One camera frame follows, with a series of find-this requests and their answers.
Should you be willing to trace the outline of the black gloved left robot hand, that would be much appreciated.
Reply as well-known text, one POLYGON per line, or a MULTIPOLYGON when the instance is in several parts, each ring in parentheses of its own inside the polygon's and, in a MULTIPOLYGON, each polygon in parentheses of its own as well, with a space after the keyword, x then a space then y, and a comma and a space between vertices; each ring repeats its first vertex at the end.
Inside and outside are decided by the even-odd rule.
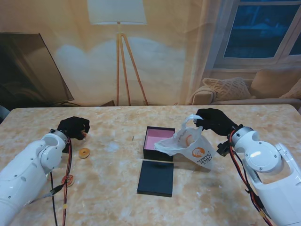
POLYGON ((90 130, 90 120, 73 116, 61 120, 57 130, 64 133, 70 139, 83 140, 90 130))

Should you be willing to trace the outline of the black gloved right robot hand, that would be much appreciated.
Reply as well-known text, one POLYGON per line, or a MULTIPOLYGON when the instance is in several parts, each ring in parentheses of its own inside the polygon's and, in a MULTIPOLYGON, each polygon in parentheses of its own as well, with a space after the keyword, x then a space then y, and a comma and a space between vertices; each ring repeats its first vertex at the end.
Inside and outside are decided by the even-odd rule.
POLYGON ((198 109, 196 115, 202 118, 196 120, 196 127, 202 127, 203 130, 210 129, 219 136, 226 137, 238 126, 223 111, 218 109, 198 109))

